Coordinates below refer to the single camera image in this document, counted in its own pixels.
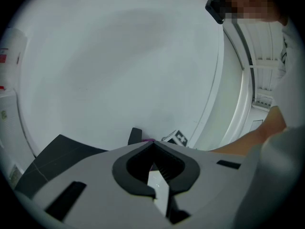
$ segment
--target black rectangular slot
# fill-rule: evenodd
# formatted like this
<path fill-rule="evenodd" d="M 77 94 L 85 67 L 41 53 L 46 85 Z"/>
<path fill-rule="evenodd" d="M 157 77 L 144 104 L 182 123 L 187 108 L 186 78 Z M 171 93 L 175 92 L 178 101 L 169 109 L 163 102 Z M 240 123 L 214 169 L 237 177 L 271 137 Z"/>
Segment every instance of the black rectangular slot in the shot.
<path fill-rule="evenodd" d="M 225 161 L 225 160 L 219 160 L 217 162 L 217 164 L 221 165 L 221 166 L 226 166 L 226 167 L 229 167 L 229 168 L 233 168 L 233 169 L 239 169 L 240 165 L 241 164 L 238 164 L 238 163 L 234 163 L 234 162 L 230 162 L 230 161 Z"/>
<path fill-rule="evenodd" d="M 85 189 L 86 184 L 73 181 L 58 198 L 46 209 L 46 212 L 62 221 Z"/>

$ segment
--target dark gray surface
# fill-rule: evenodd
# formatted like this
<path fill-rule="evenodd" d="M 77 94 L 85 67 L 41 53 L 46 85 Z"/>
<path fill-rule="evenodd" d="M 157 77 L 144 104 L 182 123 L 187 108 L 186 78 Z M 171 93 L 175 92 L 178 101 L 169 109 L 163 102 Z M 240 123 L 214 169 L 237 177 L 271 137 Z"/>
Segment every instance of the dark gray surface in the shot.
<path fill-rule="evenodd" d="M 81 144 L 59 135 L 27 168 L 15 190 L 32 198 L 48 181 L 79 161 L 103 152 L 106 152 L 106 150 Z"/>

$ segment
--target red sticker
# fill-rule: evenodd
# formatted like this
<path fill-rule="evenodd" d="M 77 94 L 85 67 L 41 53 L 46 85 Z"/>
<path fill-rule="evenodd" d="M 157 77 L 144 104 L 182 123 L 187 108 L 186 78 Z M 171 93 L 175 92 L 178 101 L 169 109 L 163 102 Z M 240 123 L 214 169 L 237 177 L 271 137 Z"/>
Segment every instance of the red sticker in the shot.
<path fill-rule="evenodd" d="M 5 63 L 6 61 L 6 54 L 0 54 L 0 63 Z"/>

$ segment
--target person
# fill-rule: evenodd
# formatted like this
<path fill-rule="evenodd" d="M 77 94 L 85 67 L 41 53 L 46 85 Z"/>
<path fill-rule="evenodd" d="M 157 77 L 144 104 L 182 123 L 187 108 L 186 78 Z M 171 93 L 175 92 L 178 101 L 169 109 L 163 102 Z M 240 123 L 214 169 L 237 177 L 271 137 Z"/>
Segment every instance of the person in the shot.
<path fill-rule="evenodd" d="M 273 100 L 273 104 L 266 119 L 256 130 L 247 133 L 228 145 L 211 150 L 212 152 L 217 153 L 245 156 L 253 146 L 263 144 L 272 135 L 284 131 L 287 124 L 289 124 L 289 127 L 298 127 L 305 124 L 304 113 L 302 113 L 305 110 L 304 95 L 302 92 L 295 90 L 297 96 L 289 96 L 289 91 L 292 91 L 296 87 L 301 86 L 304 89 L 302 79 L 299 79 L 297 83 L 291 84 L 291 81 L 293 81 L 292 75 L 294 75 L 296 71 L 296 69 L 293 70 L 293 68 L 298 68 L 299 73 L 304 76 L 303 44 L 292 21 L 285 13 L 281 12 L 274 0 L 222 1 L 238 18 L 256 19 L 265 22 L 278 21 L 283 25 L 284 46 L 279 58 L 279 67 L 277 70 L 279 83 L 274 90 L 274 95 L 277 97 L 276 101 L 279 101 L 280 104 L 277 104 L 275 100 Z M 282 83 L 284 76 L 289 71 L 292 71 L 292 73 L 289 73 L 290 76 L 286 77 L 287 79 Z M 295 100 L 296 97 L 301 98 L 301 100 L 296 101 L 296 106 L 290 107 L 289 110 L 289 107 L 285 102 Z"/>

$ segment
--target black slot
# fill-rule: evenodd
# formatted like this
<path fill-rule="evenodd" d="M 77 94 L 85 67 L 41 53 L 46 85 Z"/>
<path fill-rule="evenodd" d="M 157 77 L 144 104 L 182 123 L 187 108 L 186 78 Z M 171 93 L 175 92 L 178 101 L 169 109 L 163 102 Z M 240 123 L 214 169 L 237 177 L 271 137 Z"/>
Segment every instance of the black slot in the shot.
<path fill-rule="evenodd" d="M 238 164 L 238 163 L 234 163 L 234 162 L 230 162 L 230 161 L 225 161 L 225 160 L 219 160 L 217 162 L 218 165 L 221 165 L 221 166 L 226 166 L 226 167 L 229 167 L 229 168 L 233 168 L 233 169 L 239 169 L 240 165 L 241 164 Z"/>
<path fill-rule="evenodd" d="M 73 181 L 46 209 L 46 212 L 57 220 L 62 221 L 85 187 L 86 184 Z"/>

